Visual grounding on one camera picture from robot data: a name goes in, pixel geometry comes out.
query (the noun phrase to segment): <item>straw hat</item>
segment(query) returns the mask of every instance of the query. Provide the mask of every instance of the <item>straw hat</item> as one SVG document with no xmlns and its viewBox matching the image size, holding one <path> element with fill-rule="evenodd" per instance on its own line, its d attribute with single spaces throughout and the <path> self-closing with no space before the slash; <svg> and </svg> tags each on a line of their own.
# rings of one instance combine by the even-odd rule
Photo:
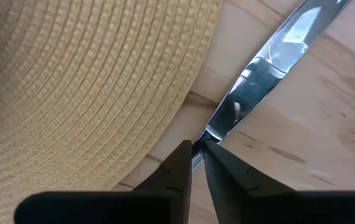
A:
<svg viewBox="0 0 355 224">
<path fill-rule="evenodd" d="M 49 189 L 112 189 L 188 93 L 221 0 L 0 0 L 0 222 Z"/>
</svg>

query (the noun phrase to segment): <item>wooden table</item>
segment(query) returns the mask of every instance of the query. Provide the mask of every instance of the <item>wooden table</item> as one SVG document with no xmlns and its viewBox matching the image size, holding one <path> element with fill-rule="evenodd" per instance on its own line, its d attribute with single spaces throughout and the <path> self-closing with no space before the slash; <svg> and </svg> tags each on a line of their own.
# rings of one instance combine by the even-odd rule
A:
<svg viewBox="0 0 355 224">
<path fill-rule="evenodd" d="M 299 3 L 225 0 L 187 100 L 116 189 L 132 189 L 181 140 L 196 139 L 242 68 Z M 222 145 L 297 190 L 355 189 L 355 0 Z M 203 164 L 193 174 L 190 209 L 190 223 L 217 223 Z"/>
</svg>

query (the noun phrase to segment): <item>knife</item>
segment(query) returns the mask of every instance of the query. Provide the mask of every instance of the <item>knife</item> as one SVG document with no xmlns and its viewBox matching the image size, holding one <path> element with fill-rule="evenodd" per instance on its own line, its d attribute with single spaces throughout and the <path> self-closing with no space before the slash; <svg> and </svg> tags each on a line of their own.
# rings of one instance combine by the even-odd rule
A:
<svg viewBox="0 0 355 224">
<path fill-rule="evenodd" d="M 204 142 L 219 144 L 286 76 L 351 0 L 305 0 L 275 31 L 228 91 L 194 143 L 192 170 Z"/>
</svg>

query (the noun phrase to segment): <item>knife blade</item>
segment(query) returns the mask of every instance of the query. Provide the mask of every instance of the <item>knife blade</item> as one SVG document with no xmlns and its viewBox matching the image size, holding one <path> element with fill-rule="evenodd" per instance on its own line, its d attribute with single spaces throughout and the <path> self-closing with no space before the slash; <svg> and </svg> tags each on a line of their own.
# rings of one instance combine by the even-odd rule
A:
<svg viewBox="0 0 355 224">
<path fill-rule="evenodd" d="M 274 32 L 228 91 L 194 143 L 192 169 L 203 142 L 220 143 L 286 76 L 351 0 L 305 0 Z"/>
</svg>

